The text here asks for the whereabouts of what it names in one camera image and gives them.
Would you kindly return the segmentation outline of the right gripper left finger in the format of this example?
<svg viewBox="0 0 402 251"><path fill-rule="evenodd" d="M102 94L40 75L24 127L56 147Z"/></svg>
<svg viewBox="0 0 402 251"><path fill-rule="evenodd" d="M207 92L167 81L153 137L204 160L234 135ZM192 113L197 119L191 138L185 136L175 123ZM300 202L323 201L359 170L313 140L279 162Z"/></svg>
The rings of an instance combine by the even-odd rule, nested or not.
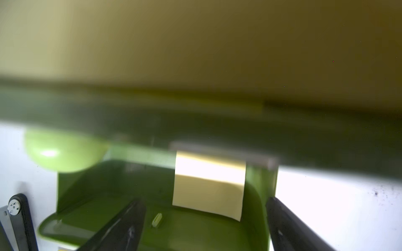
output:
<svg viewBox="0 0 402 251"><path fill-rule="evenodd" d="M80 251L136 251L146 218L140 198L97 198L83 206L81 218L94 234Z"/></svg>

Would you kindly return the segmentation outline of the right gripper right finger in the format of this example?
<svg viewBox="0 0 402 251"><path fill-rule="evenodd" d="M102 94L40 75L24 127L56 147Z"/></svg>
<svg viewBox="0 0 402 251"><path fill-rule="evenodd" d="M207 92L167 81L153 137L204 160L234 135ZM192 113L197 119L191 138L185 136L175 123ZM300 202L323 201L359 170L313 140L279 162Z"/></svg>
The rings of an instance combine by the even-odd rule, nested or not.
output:
<svg viewBox="0 0 402 251"><path fill-rule="evenodd" d="M334 251L279 199L270 197L265 207L275 251Z"/></svg>

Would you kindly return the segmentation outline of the green drawer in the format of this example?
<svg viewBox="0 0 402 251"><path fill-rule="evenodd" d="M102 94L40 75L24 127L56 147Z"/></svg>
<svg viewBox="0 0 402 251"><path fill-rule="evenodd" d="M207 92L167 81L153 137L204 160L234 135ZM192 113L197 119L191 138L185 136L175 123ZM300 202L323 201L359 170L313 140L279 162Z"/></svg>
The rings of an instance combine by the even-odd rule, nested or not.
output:
<svg viewBox="0 0 402 251"><path fill-rule="evenodd" d="M38 227L45 239L79 247L132 200L146 206L141 251L267 251L266 201L275 195L278 167L248 163L240 221L176 207L175 155L147 150L135 160L115 153L75 173L58 174L55 213Z"/></svg>
<svg viewBox="0 0 402 251"><path fill-rule="evenodd" d="M401 179L401 113L1 78L1 119L109 140Z"/></svg>

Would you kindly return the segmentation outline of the yellow sticky note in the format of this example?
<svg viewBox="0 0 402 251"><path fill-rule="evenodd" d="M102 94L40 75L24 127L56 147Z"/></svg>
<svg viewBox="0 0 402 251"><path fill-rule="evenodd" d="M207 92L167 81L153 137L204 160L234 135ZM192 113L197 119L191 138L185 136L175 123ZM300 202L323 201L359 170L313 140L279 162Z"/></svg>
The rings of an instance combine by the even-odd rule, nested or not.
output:
<svg viewBox="0 0 402 251"><path fill-rule="evenodd" d="M241 220L246 162L178 151L172 205Z"/></svg>

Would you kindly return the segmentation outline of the green top drawer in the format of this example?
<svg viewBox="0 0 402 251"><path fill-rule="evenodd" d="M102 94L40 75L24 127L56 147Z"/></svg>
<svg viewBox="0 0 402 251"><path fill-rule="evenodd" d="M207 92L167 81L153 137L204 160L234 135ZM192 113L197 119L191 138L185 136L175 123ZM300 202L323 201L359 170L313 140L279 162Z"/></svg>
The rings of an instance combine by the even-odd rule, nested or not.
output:
<svg viewBox="0 0 402 251"><path fill-rule="evenodd" d="M1 119L109 140L401 179L401 113L1 78Z"/></svg>

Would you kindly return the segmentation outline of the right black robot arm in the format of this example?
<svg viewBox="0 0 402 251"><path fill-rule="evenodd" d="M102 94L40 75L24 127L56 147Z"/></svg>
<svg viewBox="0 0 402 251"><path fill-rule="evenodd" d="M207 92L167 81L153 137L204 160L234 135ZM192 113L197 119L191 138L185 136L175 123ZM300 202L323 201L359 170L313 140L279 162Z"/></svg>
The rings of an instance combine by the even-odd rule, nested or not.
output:
<svg viewBox="0 0 402 251"><path fill-rule="evenodd" d="M329 251L331 247L275 197L247 200L240 221L139 198L98 196L33 226L27 197L18 193L1 210L20 251L36 251L36 236L80 251Z"/></svg>

